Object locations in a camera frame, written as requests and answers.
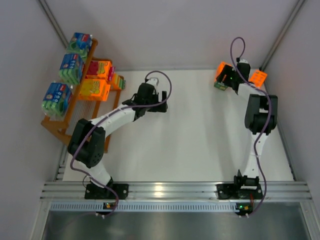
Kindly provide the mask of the orange box back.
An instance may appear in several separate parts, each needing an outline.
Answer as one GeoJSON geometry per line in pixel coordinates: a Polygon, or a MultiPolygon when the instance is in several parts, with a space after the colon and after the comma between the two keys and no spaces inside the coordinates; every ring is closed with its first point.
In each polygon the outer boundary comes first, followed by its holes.
{"type": "Polygon", "coordinates": [[[225,66],[228,66],[228,67],[232,67],[230,64],[222,61],[219,66],[217,67],[216,69],[216,72],[215,72],[215,77],[214,77],[214,87],[219,89],[219,90],[222,90],[222,91],[225,91],[228,86],[224,85],[222,82],[218,82],[217,80],[217,77],[220,75],[220,73],[223,71],[223,68],[225,66]]]}

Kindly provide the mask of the orange green box yellow sponge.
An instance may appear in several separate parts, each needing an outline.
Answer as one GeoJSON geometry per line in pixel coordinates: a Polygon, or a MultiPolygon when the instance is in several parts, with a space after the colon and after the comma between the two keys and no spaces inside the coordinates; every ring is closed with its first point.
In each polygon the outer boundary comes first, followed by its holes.
{"type": "Polygon", "coordinates": [[[126,88],[126,81],[123,76],[114,73],[110,82],[113,90],[124,90],[126,88]]]}

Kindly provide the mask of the pink scrubber sponge box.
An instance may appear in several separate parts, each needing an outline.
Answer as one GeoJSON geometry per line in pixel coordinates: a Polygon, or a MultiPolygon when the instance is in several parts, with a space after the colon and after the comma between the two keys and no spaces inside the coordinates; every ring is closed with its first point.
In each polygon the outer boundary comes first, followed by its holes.
{"type": "Polygon", "coordinates": [[[109,60],[92,60],[86,73],[87,79],[99,79],[110,82],[113,78],[115,67],[109,60]]]}

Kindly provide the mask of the blue green sponge pack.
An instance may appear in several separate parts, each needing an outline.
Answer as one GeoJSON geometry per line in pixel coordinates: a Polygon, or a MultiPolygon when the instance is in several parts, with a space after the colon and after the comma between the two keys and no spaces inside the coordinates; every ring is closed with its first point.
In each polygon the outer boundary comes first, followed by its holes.
{"type": "Polygon", "coordinates": [[[42,111],[49,117],[63,117],[70,105],[73,92],[70,86],[62,82],[52,82],[42,100],[42,111]]]}
{"type": "Polygon", "coordinates": [[[58,74],[64,83],[79,85],[82,80],[84,62],[77,53],[66,53],[58,74]]]}
{"type": "Polygon", "coordinates": [[[75,32],[68,43],[66,52],[78,54],[85,62],[92,47],[92,39],[93,36],[91,34],[75,32]]]}

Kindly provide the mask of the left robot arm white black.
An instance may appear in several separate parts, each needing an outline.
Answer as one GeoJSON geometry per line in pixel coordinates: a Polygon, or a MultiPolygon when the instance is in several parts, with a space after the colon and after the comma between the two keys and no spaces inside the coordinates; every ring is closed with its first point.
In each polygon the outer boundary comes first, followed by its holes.
{"type": "Polygon", "coordinates": [[[82,118],[77,122],[67,147],[72,155],[70,168],[88,176],[91,186],[98,193],[107,195],[113,186],[113,178],[102,163],[106,138],[147,112],[167,111],[167,92],[162,92],[162,101],[159,101],[158,84],[157,78],[150,78],[141,83],[137,93],[114,110],[94,119],[82,118]]]}

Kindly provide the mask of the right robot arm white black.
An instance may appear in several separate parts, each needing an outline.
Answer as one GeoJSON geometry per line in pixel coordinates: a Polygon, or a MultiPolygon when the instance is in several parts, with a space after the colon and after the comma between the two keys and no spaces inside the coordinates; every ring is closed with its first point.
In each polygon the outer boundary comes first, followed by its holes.
{"type": "Polygon", "coordinates": [[[250,132],[250,150],[245,160],[244,170],[238,170],[233,183],[217,185],[220,200],[262,199],[260,185],[260,157],[271,131],[276,128],[278,116],[278,97],[261,90],[267,75],[259,70],[250,74],[251,66],[244,60],[237,60],[236,67],[222,61],[215,74],[214,86],[225,91],[231,88],[247,102],[244,126],[250,132]]]}

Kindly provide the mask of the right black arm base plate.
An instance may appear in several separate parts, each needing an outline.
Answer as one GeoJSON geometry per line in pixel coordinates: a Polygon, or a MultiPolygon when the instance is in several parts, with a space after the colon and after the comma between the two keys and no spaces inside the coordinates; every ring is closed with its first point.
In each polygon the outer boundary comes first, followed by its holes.
{"type": "Polygon", "coordinates": [[[263,191],[261,185],[236,186],[233,183],[221,183],[216,185],[219,200],[261,200],[263,191]]]}

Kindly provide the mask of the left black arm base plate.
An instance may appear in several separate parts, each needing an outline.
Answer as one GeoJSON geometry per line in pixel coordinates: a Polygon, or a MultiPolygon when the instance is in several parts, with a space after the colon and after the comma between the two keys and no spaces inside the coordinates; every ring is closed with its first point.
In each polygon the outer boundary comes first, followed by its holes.
{"type": "MultiPolygon", "coordinates": [[[[114,183],[112,190],[117,194],[120,200],[125,200],[129,194],[129,185],[122,183],[114,183]]],[[[86,200],[115,200],[116,196],[110,190],[101,188],[93,183],[86,186],[84,198],[86,200]]]]}

